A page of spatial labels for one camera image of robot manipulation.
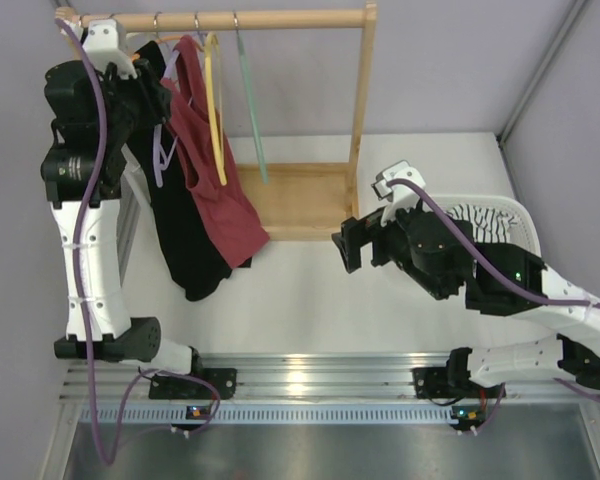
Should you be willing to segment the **purple hanger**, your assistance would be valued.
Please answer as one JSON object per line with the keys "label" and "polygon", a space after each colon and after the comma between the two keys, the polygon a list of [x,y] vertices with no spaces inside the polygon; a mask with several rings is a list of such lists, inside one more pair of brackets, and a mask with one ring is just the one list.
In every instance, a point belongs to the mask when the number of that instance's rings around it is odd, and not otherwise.
{"label": "purple hanger", "polygon": [[[172,53],[166,62],[163,78],[170,78],[173,74],[176,60],[179,53]],[[162,147],[162,132],[165,120],[162,120],[153,130],[153,146],[152,146],[152,168],[154,173],[155,184],[157,188],[162,188],[164,185],[163,172],[166,171],[171,163],[172,156],[175,152],[175,146],[171,147],[169,153],[166,153]]]}

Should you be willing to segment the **red tank top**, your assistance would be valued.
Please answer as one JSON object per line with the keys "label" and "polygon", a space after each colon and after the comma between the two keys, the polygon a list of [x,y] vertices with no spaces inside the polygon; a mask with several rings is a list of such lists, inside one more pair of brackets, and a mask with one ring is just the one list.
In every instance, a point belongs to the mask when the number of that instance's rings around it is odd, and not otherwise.
{"label": "red tank top", "polygon": [[225,171],[221,186],[213,159],[205,94],[204,66],[193,41],[185,37],[174,46],[175,81],[164,78],[171,91],[168,129],[176,140],[185,186],[202,218],[209,239],[230,268],[239,268],[270,240],[258,212],[245,195],[229,140],[224,131]]}

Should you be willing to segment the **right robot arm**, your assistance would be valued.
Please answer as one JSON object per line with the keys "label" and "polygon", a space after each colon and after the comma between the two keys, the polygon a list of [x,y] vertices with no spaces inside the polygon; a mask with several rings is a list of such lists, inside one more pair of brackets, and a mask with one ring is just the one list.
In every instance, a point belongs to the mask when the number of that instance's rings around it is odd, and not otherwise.
{"label": "right robot arm", "polygon": [[511,243],[477,243],[465,220],[420,206],[345,220],[332,241],[344,267],[361,266],[372,248],[375,267],[394,264],[431,297],[463,295],[466,309],[495,317],[521,317],[551,335],[505,347],[459,347],[442,367],[416,370],[418,397],[473,397],[507,382],[561,380],[600,390],[600,300],[577,290],[539,256]]}

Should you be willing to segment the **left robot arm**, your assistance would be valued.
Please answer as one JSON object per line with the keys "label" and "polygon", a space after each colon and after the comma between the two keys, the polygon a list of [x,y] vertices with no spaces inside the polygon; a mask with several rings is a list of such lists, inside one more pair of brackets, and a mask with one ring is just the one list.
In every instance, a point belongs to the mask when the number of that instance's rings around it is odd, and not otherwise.
{"label": "left robot arm", "polygon": [[132,317],[122,294],[122,149],[134,134],[164,121],[170,101],[147,60],[132,66],[134,74],[126,77],[113,63],[97,70],[73,60],[45,75],[54,118],[41,177],[61,236],[68,287],[66,332],[55,341],[54,354],[170,371],[174,389],[194,397],[206,384],[197,350],[166,339],[157,318]]}

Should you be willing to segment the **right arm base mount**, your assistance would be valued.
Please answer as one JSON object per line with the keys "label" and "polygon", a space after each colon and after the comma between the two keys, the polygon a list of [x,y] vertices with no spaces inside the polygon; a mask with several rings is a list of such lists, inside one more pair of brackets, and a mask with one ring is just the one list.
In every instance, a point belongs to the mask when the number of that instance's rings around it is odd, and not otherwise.
{"label": "right arm base mount", "polygon": [[477,436],[506,396],[504,384],[482,387],[469,380],[450,380],[446,367],[419,367],[412,370],[415,396],[451,409],[452,425],[459,434]]}

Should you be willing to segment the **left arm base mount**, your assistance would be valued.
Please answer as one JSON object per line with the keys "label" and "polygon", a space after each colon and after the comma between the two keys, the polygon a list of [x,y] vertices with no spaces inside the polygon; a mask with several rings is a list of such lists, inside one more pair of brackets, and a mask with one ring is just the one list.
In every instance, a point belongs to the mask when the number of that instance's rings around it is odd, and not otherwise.
{"label": "left arm base mount", "polygon": [[198,377],[157,373],[150,377],[148,398],[192,401],[185,407],[185,423],[171,426],[183,433],[203,431],[217,416],[221,402],[232,399],[237,388],[236,368],[204,368]]}

